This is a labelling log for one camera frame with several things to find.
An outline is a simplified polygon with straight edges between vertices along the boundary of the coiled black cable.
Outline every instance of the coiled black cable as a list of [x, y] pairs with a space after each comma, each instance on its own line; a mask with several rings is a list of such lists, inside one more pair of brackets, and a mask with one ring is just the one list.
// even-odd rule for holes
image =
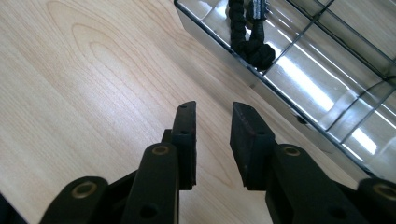
[[228, 5], [231, 20], [231, 48], [258, 70], [268, 69], [275, 59], [275, 51], [268, 44], [263, 43], [262, 23], [266, 20], [268, 3], [266, 0], [251, 0], [247, 5], [247, 20], [253, 25], [249, 41], [245, 39], [247, 20], [244, 16], [244, 0], [229, 0]]

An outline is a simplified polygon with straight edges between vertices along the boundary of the shiny metal surface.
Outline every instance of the shiny metal surface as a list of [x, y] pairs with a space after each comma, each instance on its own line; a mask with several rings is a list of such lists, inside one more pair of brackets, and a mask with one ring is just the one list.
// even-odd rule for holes
[[[265, 42], [276, 60], [264, 72], [230, 49], [227, 0], [176, 5], [186, 30], [231, 67], [240, 62], [235, 72], [324, 151], [340, 150], [363, 170], [396, 181], [396, 27], [381, 23], [396, 21], [396, 4], [359, 1], [367, 7], [359, 15], [351, 2], [270, 1]], [[295, 122], [290, 111], [313, 129]]]

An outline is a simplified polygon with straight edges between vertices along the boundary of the wooden table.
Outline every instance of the wooden table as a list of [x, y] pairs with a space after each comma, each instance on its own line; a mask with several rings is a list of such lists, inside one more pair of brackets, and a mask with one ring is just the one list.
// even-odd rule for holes
[[233, 101], [258, 109], [279, 143], [350, 177], [182, 28], [172, 1], [0, 1], [0, 191], [37, 223], [70, 181], [134, 171], [197, 102], [197, 186], [181, 223], [271, 223], [229, 147]]

